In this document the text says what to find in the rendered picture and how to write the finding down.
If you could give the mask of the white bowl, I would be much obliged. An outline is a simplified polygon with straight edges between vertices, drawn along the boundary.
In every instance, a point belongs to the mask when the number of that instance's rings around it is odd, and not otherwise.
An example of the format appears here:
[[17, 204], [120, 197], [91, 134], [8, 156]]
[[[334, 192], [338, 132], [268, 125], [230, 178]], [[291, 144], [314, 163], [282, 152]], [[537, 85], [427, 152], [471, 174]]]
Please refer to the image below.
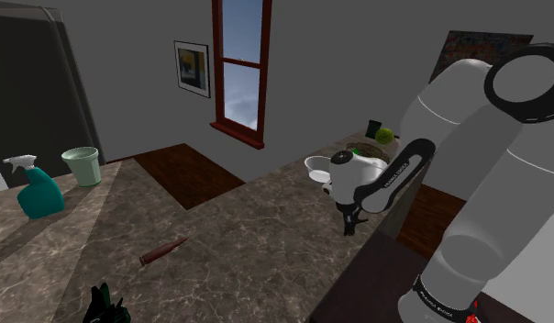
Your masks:
[[305, 168], [308, 176], [317, 183], [331, 183], [329, 166], [330, 158], [326, 156], [310, 156], [305, 159]]

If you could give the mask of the brown round basin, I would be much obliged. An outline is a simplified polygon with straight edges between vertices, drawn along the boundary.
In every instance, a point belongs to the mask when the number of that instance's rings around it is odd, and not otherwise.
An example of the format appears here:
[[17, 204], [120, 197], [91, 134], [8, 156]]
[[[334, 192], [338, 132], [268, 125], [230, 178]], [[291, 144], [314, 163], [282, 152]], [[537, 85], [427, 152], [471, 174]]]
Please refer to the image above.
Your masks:
[[346, 149], [362, 157], [381, 159], [387, 164], [392, 160], [392, 156], [388, 152], [365, 142], [350, 142], [347, 144]]

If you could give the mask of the dark robot stand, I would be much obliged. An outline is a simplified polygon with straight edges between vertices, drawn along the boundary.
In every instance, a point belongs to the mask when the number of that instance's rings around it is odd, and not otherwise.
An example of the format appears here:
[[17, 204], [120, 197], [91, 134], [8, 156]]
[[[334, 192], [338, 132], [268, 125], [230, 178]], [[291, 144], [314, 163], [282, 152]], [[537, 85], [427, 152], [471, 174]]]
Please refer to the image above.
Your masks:
[[397, 302], [427, 259], [375, 231], [305, 323], [402, 323]]

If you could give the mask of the red framed window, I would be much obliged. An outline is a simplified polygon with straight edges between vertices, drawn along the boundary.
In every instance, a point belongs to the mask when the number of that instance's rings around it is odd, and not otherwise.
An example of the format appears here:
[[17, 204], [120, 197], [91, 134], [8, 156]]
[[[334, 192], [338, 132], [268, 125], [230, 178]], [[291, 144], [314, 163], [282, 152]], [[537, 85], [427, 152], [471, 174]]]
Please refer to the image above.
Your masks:
[[254, 149], [264, 148], [272, 0], [211, 0], [215, 121]]

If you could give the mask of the brown pointed pen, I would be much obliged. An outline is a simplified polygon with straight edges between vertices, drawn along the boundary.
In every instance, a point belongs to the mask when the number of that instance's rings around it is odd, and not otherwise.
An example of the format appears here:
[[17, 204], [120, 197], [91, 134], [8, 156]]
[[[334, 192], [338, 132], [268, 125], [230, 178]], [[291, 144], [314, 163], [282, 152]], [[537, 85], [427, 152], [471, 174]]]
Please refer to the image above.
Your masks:
[[184, 242], [188, 240], [187, 237], [180, 238], [176, 241], [168, 242], [159, 248], [154, 249], [153, 251], [149, 251], [142, 256], [139, 257], [139, 262], [142, 266], [146, 266], [155, 260], [159, 259], [160, 257], [168, 254], [169, 252], [173, 251], [175, 248], [182, 245]]

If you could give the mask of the black green figure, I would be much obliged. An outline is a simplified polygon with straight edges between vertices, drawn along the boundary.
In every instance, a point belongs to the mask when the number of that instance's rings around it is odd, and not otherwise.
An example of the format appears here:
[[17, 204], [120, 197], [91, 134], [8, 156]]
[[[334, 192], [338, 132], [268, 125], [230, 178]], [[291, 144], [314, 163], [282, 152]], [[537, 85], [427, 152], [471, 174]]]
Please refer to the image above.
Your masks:
[[91, 302], [83, 323], [131, 323], [131, 315], [122, 305], [123, 299], [116, 304], [111, 302], [109, 287], [102, 283], [91, 288]]

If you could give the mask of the pale green cup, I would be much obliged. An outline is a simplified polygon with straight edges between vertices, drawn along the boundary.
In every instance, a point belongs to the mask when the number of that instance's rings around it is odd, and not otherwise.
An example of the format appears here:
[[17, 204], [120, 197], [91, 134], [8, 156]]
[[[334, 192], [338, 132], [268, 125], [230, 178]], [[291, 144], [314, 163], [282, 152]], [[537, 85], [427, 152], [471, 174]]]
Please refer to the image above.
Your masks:
[[95, 147], [80, 147], [65, 151], [61, 158], [69, 166], [81, 187], [95, 186], [101, 183], [99, 151]]

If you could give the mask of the teal spray bottle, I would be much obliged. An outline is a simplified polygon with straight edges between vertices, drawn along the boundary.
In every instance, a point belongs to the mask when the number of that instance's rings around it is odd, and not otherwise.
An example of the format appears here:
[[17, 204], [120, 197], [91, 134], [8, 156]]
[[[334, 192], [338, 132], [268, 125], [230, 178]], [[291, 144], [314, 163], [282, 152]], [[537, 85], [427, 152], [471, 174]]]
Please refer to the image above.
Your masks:
[[35, 155], [21, 155], [3, 159], [12, 165], [12, 173], [22, 167], [29, 184], [17, 195], [17, 202], [30, 219], [47, 217], [65, 208], [63, 195], [54, 180], [37, 167]]

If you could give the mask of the dark grey refrigerator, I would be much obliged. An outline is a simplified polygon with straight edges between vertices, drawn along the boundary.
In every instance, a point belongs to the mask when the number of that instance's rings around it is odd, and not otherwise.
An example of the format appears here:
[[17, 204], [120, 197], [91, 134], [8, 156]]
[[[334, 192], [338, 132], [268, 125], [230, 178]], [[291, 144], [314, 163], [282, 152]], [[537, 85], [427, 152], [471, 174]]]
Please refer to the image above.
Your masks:
[[61, 155], [100, 148], [61, 11], [0, 2], [0, 173], [6, 186], [28, 183], [6, 159], [36, 156], [51, 177], [70, 173]]

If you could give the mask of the colourful frameless wall picture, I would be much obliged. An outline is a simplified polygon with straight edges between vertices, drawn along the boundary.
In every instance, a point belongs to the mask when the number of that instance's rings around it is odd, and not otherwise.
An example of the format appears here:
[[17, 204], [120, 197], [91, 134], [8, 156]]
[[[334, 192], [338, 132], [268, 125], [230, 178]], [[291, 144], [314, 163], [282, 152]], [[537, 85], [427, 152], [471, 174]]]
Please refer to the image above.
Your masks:
[[462, 59], [495, 64], [504, 56], [523, 49], [533, 38], [529, 34], [451, 30], [429, 81], [432, 82], [452, 63]]

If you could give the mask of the white framed wall picture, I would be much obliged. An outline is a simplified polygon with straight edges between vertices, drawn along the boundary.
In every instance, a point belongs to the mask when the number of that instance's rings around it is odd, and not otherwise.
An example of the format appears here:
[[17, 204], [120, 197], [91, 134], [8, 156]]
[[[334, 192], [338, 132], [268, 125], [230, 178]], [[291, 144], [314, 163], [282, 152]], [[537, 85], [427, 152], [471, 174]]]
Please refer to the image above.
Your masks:
[[173, 42], [179, 88], [210, 98], [209, 48], [205, 44]]

